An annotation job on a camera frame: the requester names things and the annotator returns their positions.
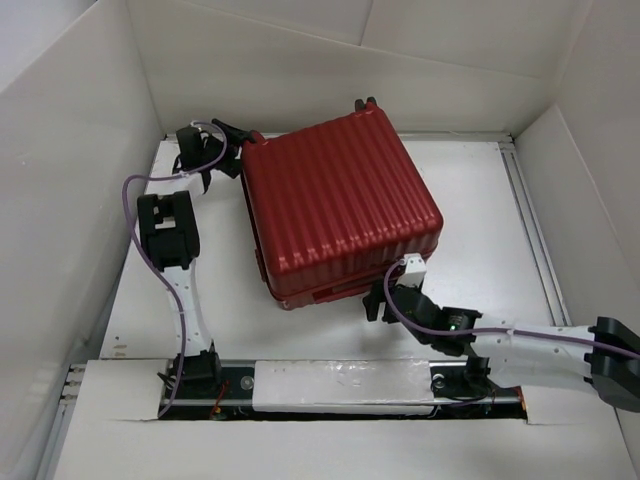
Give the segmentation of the red hard-shell suitcase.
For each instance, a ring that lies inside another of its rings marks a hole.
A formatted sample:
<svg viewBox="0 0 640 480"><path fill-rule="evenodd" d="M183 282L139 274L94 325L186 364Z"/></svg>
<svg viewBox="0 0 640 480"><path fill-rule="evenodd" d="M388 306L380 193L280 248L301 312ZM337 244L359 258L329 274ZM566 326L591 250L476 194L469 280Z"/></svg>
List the red hard-shell suitcase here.
<svg viewBox="0 0 640 480"><path fill-rule="evenodd" d="M242 147L263 281L284 310L368 291L406 254L428 259L444 217L376 100Z"/></svg>

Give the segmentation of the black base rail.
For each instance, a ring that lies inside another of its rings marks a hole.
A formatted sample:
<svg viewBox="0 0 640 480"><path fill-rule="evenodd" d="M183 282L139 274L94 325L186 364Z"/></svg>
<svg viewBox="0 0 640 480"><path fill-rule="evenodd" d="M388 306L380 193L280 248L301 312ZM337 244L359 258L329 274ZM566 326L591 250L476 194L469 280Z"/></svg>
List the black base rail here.
<svg viewBox="0 0 640 480"><path fill-rule="evenodd" d="M524 419L518 389L470 380L462 361L227 360L217 378L160 375L165 420Z"/></svg>

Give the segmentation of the aluminium side rail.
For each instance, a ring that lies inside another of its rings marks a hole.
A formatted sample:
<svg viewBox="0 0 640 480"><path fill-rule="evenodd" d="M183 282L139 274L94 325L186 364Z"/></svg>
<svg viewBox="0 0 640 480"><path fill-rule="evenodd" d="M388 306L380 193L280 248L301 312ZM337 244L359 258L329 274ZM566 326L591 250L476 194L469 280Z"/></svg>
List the aluminium side rail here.
<svg viewBox="0 0 640 480"><path fill-rule="evenodd" d="M551 320L556 326L571 326L561 287L520 166L515 140L511 135L505 135L498 145Z"/></svg>

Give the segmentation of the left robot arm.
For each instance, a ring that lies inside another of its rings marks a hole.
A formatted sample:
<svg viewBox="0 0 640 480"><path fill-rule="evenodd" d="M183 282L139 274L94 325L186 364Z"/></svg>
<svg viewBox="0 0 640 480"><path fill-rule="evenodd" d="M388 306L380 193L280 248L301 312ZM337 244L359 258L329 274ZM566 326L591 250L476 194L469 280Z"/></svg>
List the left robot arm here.
<svg viewBox="0 0 640 480"><path fill-rule="evenodd" d="M196 285L201 245L194 200L208 192L213 171L232 179L240 175L242 147L254 143L256 133L213 119L191 122L176 132L176 140L171 172L151 177L158 191L136 200L138 251L167 291L176 330L176 357L159 375L173 400L212 396L224 384Z"/></svg>

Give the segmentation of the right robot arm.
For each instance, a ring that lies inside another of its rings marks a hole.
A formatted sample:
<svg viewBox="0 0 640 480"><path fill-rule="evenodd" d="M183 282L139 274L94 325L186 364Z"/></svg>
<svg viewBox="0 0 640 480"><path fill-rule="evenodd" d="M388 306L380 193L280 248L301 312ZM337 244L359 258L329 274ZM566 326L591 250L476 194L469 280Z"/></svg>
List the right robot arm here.
<svg viewBox="0 0 640 480"><path fill-rule="evenodd" d="M617 319L592 326L519 327L477 310L440 307L416 286L376 281L364 297L368 321L399 323L422 345L464 366L437 368L431 390L460 406L525 386L582 391L639 410L639 337Z"/></svg>

